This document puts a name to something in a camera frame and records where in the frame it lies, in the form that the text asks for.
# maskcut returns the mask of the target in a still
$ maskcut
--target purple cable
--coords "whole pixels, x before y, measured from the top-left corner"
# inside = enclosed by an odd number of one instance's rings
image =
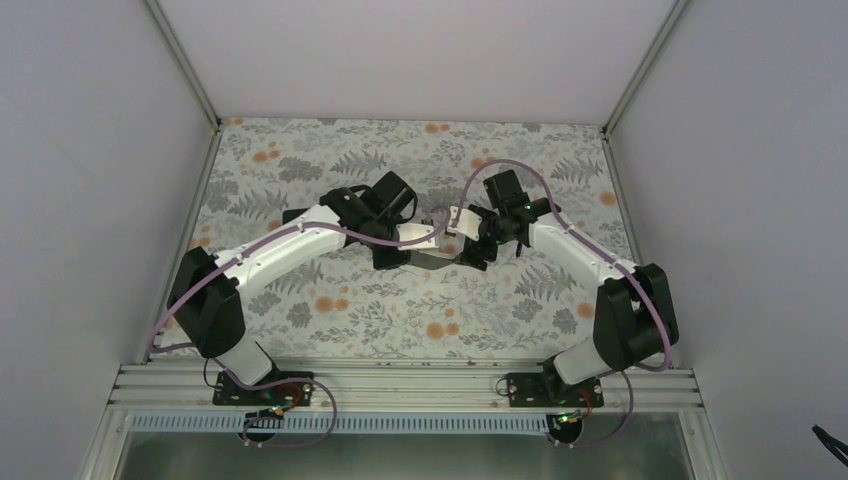
[[[624,381],[627,382],[627,395],[629,397],[629,402],[630,402],[627,405],[627,413],[624,414],[624,419],[621,421],[621,424],[618,426],[618,428],[615,429],[614,432],[612,432],[611,434],[607,435],[606,437],[604,437],[600,440],[597,440],[597,441],[594,441],[594,442],[589,442],[589,443],[581,443],[579,445],[575,445],[573,443],[565,444],[565,445],[568,445],[569,449],[572,449],[572,448],[577,448],[577,449],[593,448],[593,447],[600,447],[602,445],[606,445],[607,443],[612,441],[612,439],[614,439],[615,437],[620,435],[621,432],[623,432],[624,429],[627,427],[627,425],[630,425],[630,422],[633,421],[633,385],[630,383],[630,377],[628,377],[627,374],[624,373],[624,371],[621,371],[621,372],[618,372],[618,373],[620,373],[621,376],[624,377]],[[562,443],[560,443],[559,440],[555,439],[550,433],[545,433],[545,436],[547,436],[548,440],[550,440],[551,443],[554,444],[555,448],[562,445]]]
[[[430,211],[430,213],[433,213],[433,212],[436,212],[436,211],[439,211],[439,210],[442,210],[442,211],[445,211],[446,213],[448,213],[445,216],[445,219],[442,220],[442,223],[439,224],[438,227],[434,228],[433,231],[428,233],[427,235],[424,235],[423,237],[420,237],[420,238],[414,238],[412,240],[404,240],[402,242],[395,242],[395,241],[392,241],[392,240],[383,240],[383,239],[380,239],[380,238],[369,237],[368,235],[363,235],[363,234],[358,233],[358,232],[352,232],[352,231],[350,231],[350,230],[348,230],[344,227],[340,227],[340,226],[334,225],[332,223],[303,222],[302,225],[292,225],[291,227],[284,228],[282,230],[274,232],[274,234],[268,235],[267,237],[263,238],[262,240],[259,240],[258,242],[256,242],[255,244],[251,245],[250,247],[245,249],[243,252],[241,252],[241,257],[242,258],[248,258],[248,257],[250,257],[251,254],[253,254],[257,250],[259,250],[260,248],[264,247],[265,245],[268,245],[269,243],[271,243],[275,240],[278,240],[279,238],[284,237],[284,236],[286,236],[290,233],[294,233],[294,232],[297,232],[297,231],[311,230],[313,228],[322,228],[322,229],[325,229],[325,230],[332,230],[334,232],[343,233],[343,234],[345,234],[349,237],[356,238],[357,240],[361,240],[363,242],[373,243],[374,245],[382,245],[382,246],[386,246],[386,247],[408,247],[408,246],[411,246],[411,245],[417,245],[419,243],[428,242],[428,241],[432,240],[433,238],[438,237],[439,234],[441,234],[441,232],[444,231],[447,228],[448,222],[450,221],[450,213],[449,213],[450,210],[446,207],[435,207]],[[227,269],[236,265],[240,261],[243,261],[243,260],[239,259],[238,257],[230,259],[228,262],[226,262],[223,265],[221,265],[220,267],[216,268],[212,273],[203,277],[203,279],[201,279],[199,282],[195,283],[191,288],[188,289],[188,291],[186,291],[185,294],[183,294],[183,296],[181,296],[176,302],[174,302],[174,304],[171,305],[171,308],[169,308],[165,312],[165,314],[162,315],[162,317],[159,319],[159,321],[156,322],[156,324],[153,326],[153,330],[150,332],[150,335],[147,338],[147,350],[150,353],[166,353],[166,352],[173,352],[174,350],[179,350],[179,349],[182,349],[182,348],[193,347],[194,344],[192,344],[191,342],[176,343],[176,344],[173,344],[173,345],[168,345],[167,347],[157,347],[156,345],[154,345],[154,342],[156,340],[156,335],[159,333],[159,330],[161,330],[162,327],[165,326],[165,323],[168,322],[168,319],[173,317],[179,311],[179,309],[182,308],[183,305],[186,304],[186,302],[188,302],[188,300],[191,297],[193,297],[197,292],[199,292],[201,289],[203,289],[203,287],[208,285],[209,282],[214,280],[218,275],[224,273]]]
[[[238,385],[240,388],[243,388],[245,390],[251,390],[251,391],[264,390],[266,388],[273,388],[273,387],[276,387],[277,385],[284,385],[284,384],[287,384],[287,383],[311,383],[312,385],[315,385],[316,387],[320,388],[321,390],[324,391],[324,393],[327,394],[327,398],[330,399],[330,404],[332,404],[332,406],[333,406],[333,418],[330,420],[330,428],[328,428],[327,431],[322,433],[321,436],[319,436],[318,438],[315,438],[313,440],[309,440],[308,442],[302,442],[302,443],[267,443],[266,444],[265,442],[252,442],[251,440],[248,440],[247,439],[247,429],[252,427],[253,425],[263,421],[263,420],[268,420],[268,418],[263,418],[263,417],[253,418],[253,419],[249,420],[247,423],[244,424],[244,428],[242,429],[242,436],[244,437],[245,441],[248,441],[248,442],[254,443],[256,445],[260,445],[260,446],[267,445],[268,447],[271,447],[271,448],[305,448],[305,447],[311,447],[313,445],[317,445],[317,444],[323,442],[324,440],[327,439],[327,437],[330,436],[330,434],[333,432],[333,429],[336,428],[336,420],[339,418],[339,407],[336,404],[336,397],[333,396],[333,393],[330,392],[330,389],[327,388],[326,385],[319,382],[318,380],[314,380],[314,379],[311,379],[311,378],[292,377],[292,378],[285,378],[283,380],[277,380],[275,382],[266,383],[264,385],[248,385],[248,384],[242,382],[231,371],[227,370],[226,367],[224,367],[224,365],[221,364],[221,362],[219,362],[218,360],[215,360],[215,363],[217,363],[218,365],[221,366],[221,368],[224,369],[224,372],[226,372],[226,374],[230,377],[230,379],[232,379],[232,381],[236,385]]]
[[[628,272],[626,268],[624,268],[624,266],[619,264],[614,257],[610,256],[602,249],[595,246],[594,243],[589,241],[589,239],[587,239],[577,230],[575,230],[574,226],[568,223],[568,221],[564,219],[562,215],[559,214],[556,208],[556,204],[554,203],[553,193],[551,193],[551,188],[548,186],[548,182],[545,181],[545,178],[542,177],[539,172],[530,168],[529,165],[525,165],[519,162],[518,160],[501,158],[497,160],[492,160],[477,167],[477,169],[474,170],[474,172],[471,174],[470,177],[468,177],[468,180],[465,182],[465,188],[462,189],[462,196],[459,197],[459,205],[457,206],[456,220],[454,220],[452,226],[456,227],[457,224],[459,224],[459,217],[460,215],[462,215],[462,206],[465,204],[465,200],[468,197],[468,190],[471,188],[471,184],[474,182],[474,179],[480,172],[482,172],[486,168],[497,164],[515,165],[533,174],[533,176],[536,177],[536,180],[539,181],[539,184],[541,184],[542,188],[545,190],[545,195],[548,197],[548,203],[551,205],[551,213],[554,214],[554,218],[556,218],[557,222],[562,225],[566,233],[571,234],[575,239],[577,239],[578,242],[582,243],[583,246],[585,246],[586,248],[594,252],[596,255],[601,257],[605,262],[608,262],[610,265],[614,265],[615,269],[621,272],[622,275],[624,275],[624,278],[626,278],[627,281],[629,281],[630,284],[633,285],[633,288],[636,290],[636,293],[639,294],[639,298],[642,299],[642,304],[644,304],[645,308],[648,309],[648,312],[651,314],[651,318],[654,319],[654,323],[657,325],[657,330],[659,330],[660,337],[662,338],[664,356],[663,363],[659,367],[652,367],[650,365],[644,365],[642,363],[637,363],[636,366],[651,372],[662,372],[664,370],[667,370],[668,367],[671,365],[671,341],[668,338],[668,332],[666,332],[665,330],[665,325],[662,323],[662,319],[660,319],[660,314],[659,312],[657,312],[656,307],[654,307],[653,302],[651,302],[648,293],[645,291],[645,289],[642,288],[642,285],[639,284],[639,281],[636,280],[633,275]]]

